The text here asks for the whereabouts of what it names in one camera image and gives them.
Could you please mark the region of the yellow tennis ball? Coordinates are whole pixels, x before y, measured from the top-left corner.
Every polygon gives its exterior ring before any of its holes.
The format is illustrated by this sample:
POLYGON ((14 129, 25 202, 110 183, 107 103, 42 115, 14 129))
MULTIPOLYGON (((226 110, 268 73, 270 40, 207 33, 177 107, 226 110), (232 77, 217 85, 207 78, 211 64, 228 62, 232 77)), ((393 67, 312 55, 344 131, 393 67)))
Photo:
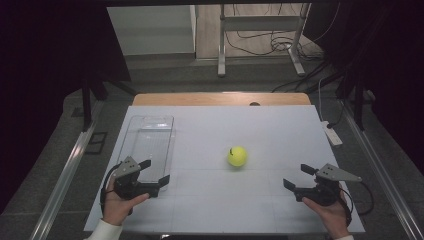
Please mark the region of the yellow tennis ball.
POLYGON ((228 151, 227 161, 234 167, 241 167, 246 164, 248 158, 247 151, 242 146, 231 147, 228 151))

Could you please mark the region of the black floor frame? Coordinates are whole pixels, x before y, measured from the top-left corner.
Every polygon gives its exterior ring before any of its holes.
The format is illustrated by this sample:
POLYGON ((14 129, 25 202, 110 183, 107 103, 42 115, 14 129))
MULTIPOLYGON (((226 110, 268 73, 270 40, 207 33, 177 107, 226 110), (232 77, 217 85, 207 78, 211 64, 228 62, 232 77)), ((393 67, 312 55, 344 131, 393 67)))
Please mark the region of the black floor frame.
POLYGON ((107 132, 94 132, 86 146, 85 153, 87 155, 101 154, 106 143, 107 135, 107 132))

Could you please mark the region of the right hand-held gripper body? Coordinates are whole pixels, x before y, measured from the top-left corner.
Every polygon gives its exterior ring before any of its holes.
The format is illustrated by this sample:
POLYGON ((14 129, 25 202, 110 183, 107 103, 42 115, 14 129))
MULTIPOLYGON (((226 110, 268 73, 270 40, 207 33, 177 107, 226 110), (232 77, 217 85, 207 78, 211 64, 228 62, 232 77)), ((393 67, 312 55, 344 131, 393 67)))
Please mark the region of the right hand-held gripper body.
POLYGON ((361 177, 351 174, 329 163, 325 164, 321 169, 316 170, 316 174, 312 175, 315 177, 315 187, 296 187, 294 196, 298 202, 300 202, 303 197, 306 197, 321 206, 330 206, 333 205, 340 196, 339 183, 341 181, 362 181, 361 177))

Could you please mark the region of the white table cover sheet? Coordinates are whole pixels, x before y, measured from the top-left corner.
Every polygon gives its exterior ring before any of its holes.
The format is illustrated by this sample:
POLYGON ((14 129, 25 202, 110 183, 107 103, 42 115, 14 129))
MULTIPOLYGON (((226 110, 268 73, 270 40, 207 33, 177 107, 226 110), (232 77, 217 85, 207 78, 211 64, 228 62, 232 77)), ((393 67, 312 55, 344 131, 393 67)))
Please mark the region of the white table cover sheet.
POLYGON ((161 234, 322 233, 319 217, 283 186, 311 187, 302 164, 336 162, 312 105, 131 107, 132 116, 173 116, 170 182, 134 209, 125 232, 161 234), (248 158, 234 167, 231 147, 248 158))

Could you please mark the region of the white power strip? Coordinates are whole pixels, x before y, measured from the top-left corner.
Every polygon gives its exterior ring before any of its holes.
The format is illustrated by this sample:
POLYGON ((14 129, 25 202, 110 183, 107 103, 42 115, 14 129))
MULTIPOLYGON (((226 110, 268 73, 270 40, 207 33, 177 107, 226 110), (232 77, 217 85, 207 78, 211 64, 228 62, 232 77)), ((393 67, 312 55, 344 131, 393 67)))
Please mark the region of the white power strip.
POLYGON ((343 144, 341 138, 335 132, 333 128, 330 127, 330 123, 328 121, 321 122, 322 128, 332 146, 341 146, 343 144))

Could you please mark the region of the clear plastic container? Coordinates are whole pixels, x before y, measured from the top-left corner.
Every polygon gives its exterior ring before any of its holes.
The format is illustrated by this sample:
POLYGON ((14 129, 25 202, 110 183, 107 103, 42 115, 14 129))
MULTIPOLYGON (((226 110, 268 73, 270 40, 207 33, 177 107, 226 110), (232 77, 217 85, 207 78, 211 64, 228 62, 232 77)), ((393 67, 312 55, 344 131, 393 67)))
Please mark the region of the clear plastic container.
POLYGON ((124 128, 117 162, 131 157, 137 163, 151 161, 151 166, 140 172, 138 181, 154 183, 170 173, 175 140, 173 116, 132 116, 124 128))

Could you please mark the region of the white cabinet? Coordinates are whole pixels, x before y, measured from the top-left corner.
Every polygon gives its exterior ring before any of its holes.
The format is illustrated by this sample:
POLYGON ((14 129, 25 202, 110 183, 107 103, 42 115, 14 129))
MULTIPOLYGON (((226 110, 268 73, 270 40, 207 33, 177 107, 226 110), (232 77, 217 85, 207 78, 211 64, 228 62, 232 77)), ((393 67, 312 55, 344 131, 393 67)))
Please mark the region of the white cabinet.
POLYGON ((194 5, 108 7, 124 55, 195 52, 194 5))

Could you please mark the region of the black metal stand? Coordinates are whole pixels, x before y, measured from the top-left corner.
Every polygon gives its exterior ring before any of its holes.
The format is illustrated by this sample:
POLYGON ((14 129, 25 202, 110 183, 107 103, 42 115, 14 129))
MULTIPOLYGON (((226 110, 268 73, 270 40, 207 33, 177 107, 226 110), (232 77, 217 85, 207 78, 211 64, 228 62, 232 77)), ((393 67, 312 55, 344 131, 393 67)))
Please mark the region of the black metal stand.
MULTIPOLYGON (((110 83, 112 86, 117 87, 120 90, 128 93, 129 95, 135 97, 138 94, 138 91, 125 85, 119 81, 107 80, 107 83, 110 83)), ((94 113, 91 107, 91 94, 94 94, 94 97, 99 101, 104 101, 108 97, 108 92, 104 86, 104 83, 101 80, 92 80, 88 77, 84 77, 81 81, 82 87, 82 100, 83 100, 83 132, 87 132, 92 123, 94 122, 94 113)))
POLYGON ((335 91, 336 98, 345 101, 349 98, 350 94, 353 94, 353 120, 359 129, 363 130, 362 111, 365 102, 363 97, 365 87, 363 78, 353 67, 345 67, 324 77, 313 86, 304 89, 303 93, 309 94, 318 91, 322 86, 328 85, 337 79, 341 79, 341 82, 335 91))

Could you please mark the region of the wooden table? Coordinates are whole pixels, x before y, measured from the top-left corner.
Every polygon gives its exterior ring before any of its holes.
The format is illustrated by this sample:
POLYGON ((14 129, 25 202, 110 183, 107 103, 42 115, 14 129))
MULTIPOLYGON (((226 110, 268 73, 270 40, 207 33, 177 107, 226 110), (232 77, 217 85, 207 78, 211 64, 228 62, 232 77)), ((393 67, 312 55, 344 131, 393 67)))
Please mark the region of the wooden table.
POLYGON ((133 106, 261 106, 310 105, 304 93, 144 93, 134 97, 133 106))

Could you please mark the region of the dark curtain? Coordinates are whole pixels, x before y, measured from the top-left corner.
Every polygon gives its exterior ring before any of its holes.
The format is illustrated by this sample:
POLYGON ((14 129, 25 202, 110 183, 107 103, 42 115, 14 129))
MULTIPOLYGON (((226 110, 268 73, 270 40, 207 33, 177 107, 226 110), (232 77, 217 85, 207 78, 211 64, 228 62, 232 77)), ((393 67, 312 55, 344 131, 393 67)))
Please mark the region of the dark curtain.
POLYGON ((0 214, 56 128, 64 99, 130 74, 106 6, 0 0, 0 214))
POLYGON ((353 63, 379 121, 424 173, 424 0, 321 0, 304 35, 336 68, 353 63))

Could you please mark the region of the grey metal desk frame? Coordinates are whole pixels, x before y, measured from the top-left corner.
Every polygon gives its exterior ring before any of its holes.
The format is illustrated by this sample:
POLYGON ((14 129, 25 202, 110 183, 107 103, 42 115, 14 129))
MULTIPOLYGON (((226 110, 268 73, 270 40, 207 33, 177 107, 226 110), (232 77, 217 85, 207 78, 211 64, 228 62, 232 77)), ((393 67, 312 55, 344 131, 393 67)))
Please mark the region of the grey metal desk frame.
POLYGON ((306 72, 300 62, 298 45, 303 33, 310 4, 304 3, 298 16, 226 16, 224 4, 220 5, 220 28, 219 28, 219 53, 218 53, 218 76, 226 74, 226 57, 224 35, 227 31, 294 31, 292 44, 288 47, 288 54, 298 76, 305 76, 306 72))

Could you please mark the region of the person's right hand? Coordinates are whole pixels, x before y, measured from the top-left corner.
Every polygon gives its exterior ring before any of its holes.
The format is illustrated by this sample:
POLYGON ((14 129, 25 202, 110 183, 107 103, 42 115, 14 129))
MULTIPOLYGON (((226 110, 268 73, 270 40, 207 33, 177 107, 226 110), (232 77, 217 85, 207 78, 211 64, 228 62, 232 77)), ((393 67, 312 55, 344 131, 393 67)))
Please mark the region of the person's right hand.
POLYGON ((329 236, 333 240, 352 235, 348 231, 345 208, 340 202, 336 202, 330 206, 321 206, 306 197, 302 198, 302 202, 320 217, 329 236))

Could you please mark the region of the aluminium rail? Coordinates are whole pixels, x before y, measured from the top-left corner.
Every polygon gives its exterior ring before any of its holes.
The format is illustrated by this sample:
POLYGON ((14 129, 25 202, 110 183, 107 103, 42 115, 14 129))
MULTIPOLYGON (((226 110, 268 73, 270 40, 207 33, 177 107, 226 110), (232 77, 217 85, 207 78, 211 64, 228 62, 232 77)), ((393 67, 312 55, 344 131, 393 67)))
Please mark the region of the aluminium rail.
POLYGON ((386 170, 383 162, 373 147, 370 139, 365 130, 361 130, 353 117, 353 110, 351 107, 339 100, 343 109, 343 115, 347 120, 350 128, 352 129, 359 145, 365 153, 376 178, 378 179, 386 197, 388 198, 396 216, 398 217, 406 235, 409 240, 424 240, 424 231, 418 226, 418 221, 413 215, 412 210, 407 205, 406 200, 401 195, 398 187, 386 170))
POLYGON ((99 115, 104 106, 104 101, 96 100, 91 110, 92 120, 88 124, 88 127, 82 131, 72 151, 67 159, 66 164, 53 188, 50 197, 44 207, 38 222, 36 223, 33 232, 31 233, 29 240, 46 240, 47 236, 53 226, 53 223, 57 217, 59 209, 64 201, 64 198, 68 192, 70 184, 74 178, 79 163, 85 153, 86 147, 89 140, 94 132, 94 129, 98 123, 99 115))

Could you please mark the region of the person's left hand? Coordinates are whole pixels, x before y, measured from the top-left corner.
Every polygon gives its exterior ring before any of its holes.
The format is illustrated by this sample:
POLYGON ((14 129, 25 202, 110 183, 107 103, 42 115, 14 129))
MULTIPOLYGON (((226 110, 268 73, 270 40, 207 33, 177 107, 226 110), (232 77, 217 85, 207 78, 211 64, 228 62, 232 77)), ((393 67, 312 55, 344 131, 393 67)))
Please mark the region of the person's left hand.
POLYGON ((111 177, 106 188, 102 220, 114 226, 121 226, 130 210, 150 198, 148 193, 137 196, 131 200, 120 198, 114 191, 115 178, 111 177))

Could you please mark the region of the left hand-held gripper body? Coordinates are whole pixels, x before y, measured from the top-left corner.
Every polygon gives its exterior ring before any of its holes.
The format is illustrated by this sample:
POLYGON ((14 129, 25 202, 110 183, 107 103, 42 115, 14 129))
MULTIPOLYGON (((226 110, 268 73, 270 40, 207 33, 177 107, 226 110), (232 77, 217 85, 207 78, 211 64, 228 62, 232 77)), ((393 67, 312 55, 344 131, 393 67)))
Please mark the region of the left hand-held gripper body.
POLYGON ((114 191, 124 199, 131 200, 137 196, 148 193, 150 198, 155 198, 159 195, 158 183, 141 183, 138 181, 141 169, 132 157, 128 156, 120 163, 114 173, 114 191))

